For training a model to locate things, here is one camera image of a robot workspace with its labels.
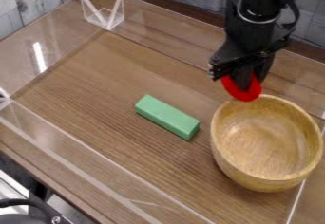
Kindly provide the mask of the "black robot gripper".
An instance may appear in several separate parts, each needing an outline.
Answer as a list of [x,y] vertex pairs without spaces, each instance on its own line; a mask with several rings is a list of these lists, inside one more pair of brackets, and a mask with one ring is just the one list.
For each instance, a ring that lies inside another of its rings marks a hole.
[[275,53],[287,45],[291,30],[239,28],[226,32],[226,40],[210,58],[213,80],[230,75],[241,91],[247,91],[255,72],[263,82]]

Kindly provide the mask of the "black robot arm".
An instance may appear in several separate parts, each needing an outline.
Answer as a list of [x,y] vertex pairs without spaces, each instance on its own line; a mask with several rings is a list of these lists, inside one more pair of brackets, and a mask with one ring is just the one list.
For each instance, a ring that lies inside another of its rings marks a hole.
[[210,58],[213,80],[246,93],[261,85],[300,19],[296,0],[226,0],[225,42]]

